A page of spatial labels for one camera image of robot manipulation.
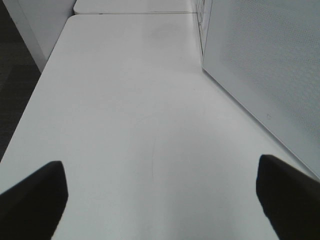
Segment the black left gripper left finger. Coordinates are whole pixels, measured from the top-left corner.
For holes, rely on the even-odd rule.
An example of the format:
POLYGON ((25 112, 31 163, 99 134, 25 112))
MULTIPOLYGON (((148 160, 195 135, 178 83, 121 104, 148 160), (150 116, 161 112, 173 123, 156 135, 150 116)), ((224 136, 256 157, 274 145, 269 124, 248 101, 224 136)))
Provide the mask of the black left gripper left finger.
POLYGON ((51 161, 0 195, 2 240, 50 240, 68 201, 61 161, 51 161))

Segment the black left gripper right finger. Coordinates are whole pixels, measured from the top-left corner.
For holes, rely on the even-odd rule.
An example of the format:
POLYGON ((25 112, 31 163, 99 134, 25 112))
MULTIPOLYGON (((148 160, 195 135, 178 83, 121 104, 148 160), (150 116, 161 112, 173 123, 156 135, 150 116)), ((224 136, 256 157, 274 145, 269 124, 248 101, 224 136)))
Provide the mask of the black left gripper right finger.
POLYGON ((280 240, 320 238, 320 183, 274 155, 259 158, 255 190, 280 240))

